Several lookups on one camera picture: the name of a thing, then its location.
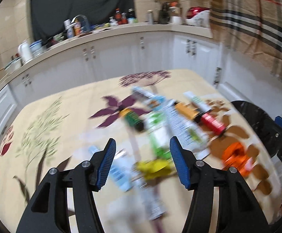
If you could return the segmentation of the light blue tube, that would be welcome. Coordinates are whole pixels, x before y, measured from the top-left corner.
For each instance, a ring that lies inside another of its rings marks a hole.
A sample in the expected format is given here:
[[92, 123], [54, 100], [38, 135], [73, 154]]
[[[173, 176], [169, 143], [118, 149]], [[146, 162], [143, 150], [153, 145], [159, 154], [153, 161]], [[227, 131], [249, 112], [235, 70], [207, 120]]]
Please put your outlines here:
[[89, 186], [93, 191], [99, 191], [110, 178], [117, 187], [126, 192], [132, 188], [131, 168], [133, 162], [126, 151], [116, 152], [115, 140], [110, 140], [103, 150], [96, 146], [89, 147], [90, 175]]

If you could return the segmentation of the black lined trash bin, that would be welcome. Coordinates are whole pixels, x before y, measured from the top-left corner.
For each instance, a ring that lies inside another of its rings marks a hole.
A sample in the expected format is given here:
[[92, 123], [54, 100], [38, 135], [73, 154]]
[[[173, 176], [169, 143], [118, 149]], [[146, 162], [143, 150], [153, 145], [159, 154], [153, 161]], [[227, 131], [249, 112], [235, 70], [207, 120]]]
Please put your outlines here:
[[263, 143], [270, 157], [274, 157], [282, 144], [282, 128], [260, 107], [243, 100], [231, 102], [246, 119]]

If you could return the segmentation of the white milk powder pouch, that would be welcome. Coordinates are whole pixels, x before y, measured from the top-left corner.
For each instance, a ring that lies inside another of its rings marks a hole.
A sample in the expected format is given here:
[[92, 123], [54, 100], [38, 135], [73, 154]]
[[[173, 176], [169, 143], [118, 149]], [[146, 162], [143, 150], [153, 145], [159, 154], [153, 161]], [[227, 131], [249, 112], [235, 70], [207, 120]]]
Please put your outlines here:
[[210, 154], [209, 136], [193, 121], [187, 120], [176, 110], [175, 100], [163, 103], [162, 112], [173, 136], [176, 136], [183, 149], [193, 152], [197, 159], [204, 159]]

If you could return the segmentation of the white green tied packet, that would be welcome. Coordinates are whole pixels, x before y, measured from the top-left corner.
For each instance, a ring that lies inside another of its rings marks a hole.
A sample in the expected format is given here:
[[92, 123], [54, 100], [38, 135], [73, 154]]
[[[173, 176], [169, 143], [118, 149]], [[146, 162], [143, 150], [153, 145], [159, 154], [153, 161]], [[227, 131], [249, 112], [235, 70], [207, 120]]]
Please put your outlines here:
[[146, 115], [145, 124], [155, 156], [165, 160], [171, 159], [169, 150], [170, 137], [164, 114], [161, 111], [150, 112]]

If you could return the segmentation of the orange plastic bag on table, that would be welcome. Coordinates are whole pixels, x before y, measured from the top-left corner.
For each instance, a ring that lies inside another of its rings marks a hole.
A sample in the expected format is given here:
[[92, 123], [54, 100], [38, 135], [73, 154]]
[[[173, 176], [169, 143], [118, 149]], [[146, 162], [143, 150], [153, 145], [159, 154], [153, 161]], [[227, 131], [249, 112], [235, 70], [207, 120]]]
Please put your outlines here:
[[244, 178], [247, 178], [253, 169], [253, 158], [246, 154], [240, 142], [232, 143], [224, 150], [222, 161], [224, 170], [234, 167]]

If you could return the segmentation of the small white green tube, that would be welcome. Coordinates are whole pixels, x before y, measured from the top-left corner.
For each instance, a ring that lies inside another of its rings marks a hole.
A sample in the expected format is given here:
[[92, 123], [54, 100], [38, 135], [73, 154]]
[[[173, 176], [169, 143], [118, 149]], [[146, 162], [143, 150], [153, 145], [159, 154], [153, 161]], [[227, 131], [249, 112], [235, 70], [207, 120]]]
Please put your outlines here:
[[198, 96], [193, 94], [191, 91], [186, 91], [183, 95], [194, 105], [196, 106], [201, 112], [208, 113], [212, 110], [212, 108], [200, 99]]

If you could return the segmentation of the floral beige tablecloth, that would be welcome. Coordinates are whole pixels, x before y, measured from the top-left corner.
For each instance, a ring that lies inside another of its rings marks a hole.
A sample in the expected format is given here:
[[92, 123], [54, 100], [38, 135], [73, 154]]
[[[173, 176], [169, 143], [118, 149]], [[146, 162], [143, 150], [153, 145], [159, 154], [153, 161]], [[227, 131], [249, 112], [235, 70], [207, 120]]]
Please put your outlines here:
[[[279, 177], [262, 142], [232, 104], [191, 70], [171, 70], [140, 83], [180, 102], [186, 102], [184, 92], [191, 91], [214, 108], [213, 116], [227, 126], [227, 131], [217, 137], [206, 130], [210, 138], [206, 163], [222, 168], [223, 151], [235, 142], [242, 143], [253, 158], [253, 171], [246, 182], [267, 221], [273, 221], [281, 203]], [[130, 86], [122, 86], [120, 78], [42, 95], [31, 87], [19, 92], [20, 112], [0, 145], [0, 220], [10, 232], [16, 231], [27, 198], [47, 170], [75, 167], [91, 157], [91, 147], [103, 149], [113, 138], [117, 150], [125, 150], [133, 162], [155, 158], [148, 134], [134, 131], [114, 111], [117, 105], [126, 105], [146, 118], [147, 107], [132, 99]]]

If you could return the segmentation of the white blue snack packet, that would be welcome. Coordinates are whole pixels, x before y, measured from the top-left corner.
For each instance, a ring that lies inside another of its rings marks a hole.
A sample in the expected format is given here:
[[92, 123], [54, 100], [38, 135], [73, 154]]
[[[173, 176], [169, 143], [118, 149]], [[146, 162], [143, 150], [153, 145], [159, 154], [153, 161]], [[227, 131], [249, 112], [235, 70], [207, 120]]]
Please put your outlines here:
[[163, 106], [164, 101], [166, 100], [164, 96], [156, 95], [138, 86], [133, 86], [131, 91], [133, 97], [136, 100], [143, 103], [151, 110], [160, 110]]

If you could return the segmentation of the beige plaid hanging cloth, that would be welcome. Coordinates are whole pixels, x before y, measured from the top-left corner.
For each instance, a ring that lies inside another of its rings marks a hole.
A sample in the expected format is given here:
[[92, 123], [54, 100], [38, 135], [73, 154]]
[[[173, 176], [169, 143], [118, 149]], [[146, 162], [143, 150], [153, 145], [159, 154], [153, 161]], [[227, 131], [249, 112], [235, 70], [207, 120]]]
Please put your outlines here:
[[210, 28], [282, 82], [282, 0], [210, 0]]

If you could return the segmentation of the white detergent bottle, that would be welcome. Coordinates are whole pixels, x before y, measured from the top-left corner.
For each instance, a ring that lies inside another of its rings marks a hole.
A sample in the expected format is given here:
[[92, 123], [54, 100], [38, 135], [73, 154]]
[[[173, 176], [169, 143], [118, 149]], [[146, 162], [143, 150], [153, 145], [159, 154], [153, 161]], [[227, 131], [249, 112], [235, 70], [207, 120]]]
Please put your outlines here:
[[67, 38], [74, 37], [74, 30], [73, 30], [73, 26], [71, 24], [70, 19], [65, 20], [63, 23], [64, 23], [65, 30], [66, 30], [66, 33], [67, 33]]

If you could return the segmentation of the black knife block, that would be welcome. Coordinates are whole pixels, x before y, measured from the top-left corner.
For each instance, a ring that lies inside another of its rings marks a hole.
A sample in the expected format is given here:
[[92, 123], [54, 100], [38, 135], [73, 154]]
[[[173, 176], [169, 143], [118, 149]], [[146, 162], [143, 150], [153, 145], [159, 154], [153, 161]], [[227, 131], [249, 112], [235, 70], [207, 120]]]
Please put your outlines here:
[[168, 24], [169, 20], [170, 20], [169, 3], [164, 2], [158, 14], [158, 23], [159, 24]]

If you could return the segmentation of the chrome sink faucet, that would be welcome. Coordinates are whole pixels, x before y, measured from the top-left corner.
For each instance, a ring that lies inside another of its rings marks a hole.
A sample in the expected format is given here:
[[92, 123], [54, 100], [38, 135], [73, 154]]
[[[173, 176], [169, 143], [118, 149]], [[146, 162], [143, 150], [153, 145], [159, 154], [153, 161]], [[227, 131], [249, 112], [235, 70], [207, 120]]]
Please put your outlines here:
[[90, 24], [89, 24], [89, 21], [88, 21], [88, 19], [85, 15], [79, 14], [79, 15], [75, 16], [72, 19], [71, 23], [72, 24], [77, 23], [78, 26], [80, 26], [82, 33], [90, 31]]

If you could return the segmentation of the red white rice cooker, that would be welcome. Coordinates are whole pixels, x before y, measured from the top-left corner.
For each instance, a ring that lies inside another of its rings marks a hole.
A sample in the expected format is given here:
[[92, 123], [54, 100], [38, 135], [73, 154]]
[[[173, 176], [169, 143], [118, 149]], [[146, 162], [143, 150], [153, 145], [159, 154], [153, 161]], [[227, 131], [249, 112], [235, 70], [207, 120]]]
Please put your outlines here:
[[210, 9], [206, 7], [191, 7], [186, 14], [187, 25], [210, 28]]

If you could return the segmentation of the steel thermos bottle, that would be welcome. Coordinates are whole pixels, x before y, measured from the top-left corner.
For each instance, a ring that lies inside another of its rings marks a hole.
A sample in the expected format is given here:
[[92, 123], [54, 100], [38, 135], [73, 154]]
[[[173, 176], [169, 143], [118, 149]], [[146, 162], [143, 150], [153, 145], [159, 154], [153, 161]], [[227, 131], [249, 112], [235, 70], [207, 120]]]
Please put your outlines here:
[[153, 25], [154, 24], [154, 15], [153, 15], [153, 11], [152, 10], [148, 10], [147, 11], [147, 22], [149, 25]]

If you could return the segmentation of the black window curtain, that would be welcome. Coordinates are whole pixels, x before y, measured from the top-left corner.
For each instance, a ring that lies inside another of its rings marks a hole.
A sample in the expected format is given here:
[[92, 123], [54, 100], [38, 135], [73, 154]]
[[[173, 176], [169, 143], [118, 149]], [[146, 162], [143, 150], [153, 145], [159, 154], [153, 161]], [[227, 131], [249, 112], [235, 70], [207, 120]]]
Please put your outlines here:
[[107, 23], [116, 11], [128, 12], [134, 0], [30, 0], [34, 40], [46, 42], [65, 30], [64, 21], [84, 15], [89, 25]]

